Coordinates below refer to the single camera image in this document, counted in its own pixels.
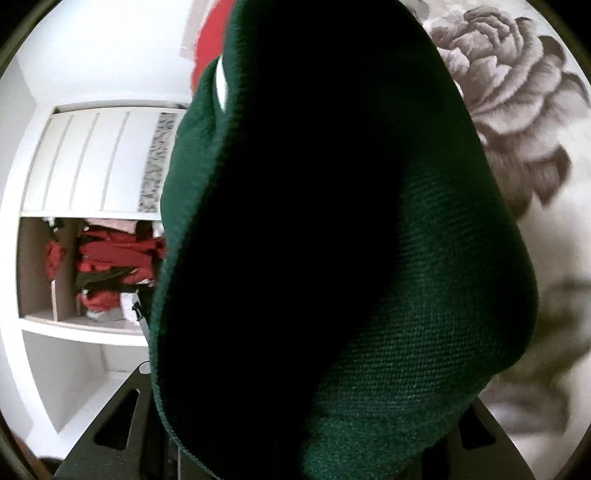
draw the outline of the gray rose print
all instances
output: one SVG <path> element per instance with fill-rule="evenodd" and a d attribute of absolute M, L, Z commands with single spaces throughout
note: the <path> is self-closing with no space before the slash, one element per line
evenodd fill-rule
<path fill-rule="evenodd" d="M 567 279 L 544 292 L 530 348 L 480 394 L 507 433 L 566 429 L 569 392 L 560 380 L 591 349 L 590 319 L 589 280 Z"/>
<path fill-rule="evenodd" d="M 590 112 L 565 55 L 530 18 L 481 6 L 430 21 L 426 29 L 452 75 L 501 193 L 519 218 L 535 194 L 547 205 L 571 167 L 560 130 Z"/>

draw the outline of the knit fabric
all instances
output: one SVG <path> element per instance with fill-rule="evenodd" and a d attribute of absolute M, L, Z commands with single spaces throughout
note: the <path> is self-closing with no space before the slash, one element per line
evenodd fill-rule
<path fill-rule="evenodd" d="M 223 68 L 162 196 L 160 416 L 218 478 L 392 478 L 528 345 L 519 231 L 401 4 L 238 0 Z"/>

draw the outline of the shelf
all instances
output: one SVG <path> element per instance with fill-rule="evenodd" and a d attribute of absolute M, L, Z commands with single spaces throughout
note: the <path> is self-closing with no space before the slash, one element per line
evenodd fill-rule
<path fill-rule="evenodd" d="M 161 216 L 159 213 L 142 213 L 142 212 L 103 212 L 97 210 L 23 210 L 21 212 L 23 218 L 42 218 L 42 217 L 56 217 L 56 218 L 112 218 L 117 220 L 149 220 L 159 222 Z"/>
<path fill-rule="evenodd" d="M 141 328 L 126 320 L 97 322 L 76 317 L 56 322 L 50 310 L 19 320 L 21 329 L 54 338 L 104 345 L 148 346 Z"/>
<path fill-rule="evenodd" d="M 37 456 L 65 458 L 130 373 L 148 359 L 148 349 L 96 345 L 31 332 L 23 332 L 23 338 L 50 421 L 50 425 L 34 422 L 27 444 Z"/>

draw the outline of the white shelving unit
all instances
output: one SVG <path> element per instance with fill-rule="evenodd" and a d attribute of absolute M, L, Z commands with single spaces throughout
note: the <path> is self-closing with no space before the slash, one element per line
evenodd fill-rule
<path fill-rule="evenodd" d="M 0 209 L 0 332 L 33 429 L 37 456 L 64 458 L 128 375 L 148 359 L 138 325 L 97 322 L 76 303 L 76 238 L 83 218 L 160 220 L 157 200 L 182 109 L 116 107 L 53 114 L 40 108 L 25 132 Z M 45 272 L 63 219 L 66 257 Z"/>

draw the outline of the white wall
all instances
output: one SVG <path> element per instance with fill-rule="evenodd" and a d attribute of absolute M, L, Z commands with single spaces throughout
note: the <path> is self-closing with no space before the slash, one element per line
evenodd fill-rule
<path fill-rule="evenodd" d="M 37 102 L 22 76 L 18 62 L 13 59 L 0 78 L 0 203 L 14 155 L 36 107 Z M 33 425 L 18 394 L 1 341 L 0 411 L 9 427 L 21 438 L 26 438 Z"/>
<path fill-rule="evenodd" d="M 63 0 L 17 53 L 39 103 L 190 102 L 180 56 L 192 0 Z"/>

